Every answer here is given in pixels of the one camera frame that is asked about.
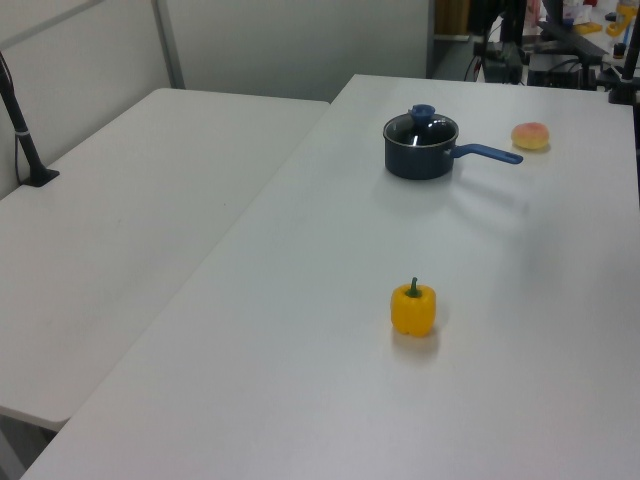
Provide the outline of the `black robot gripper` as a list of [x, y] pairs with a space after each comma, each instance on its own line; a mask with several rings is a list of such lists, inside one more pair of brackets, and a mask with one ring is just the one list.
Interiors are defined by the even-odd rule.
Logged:
[[471, 0], [469, 6], [469, 33], [473, 34], [473, 57], [486, 56], [489, 34], [486, 32], [502, 13], [501, 0]]

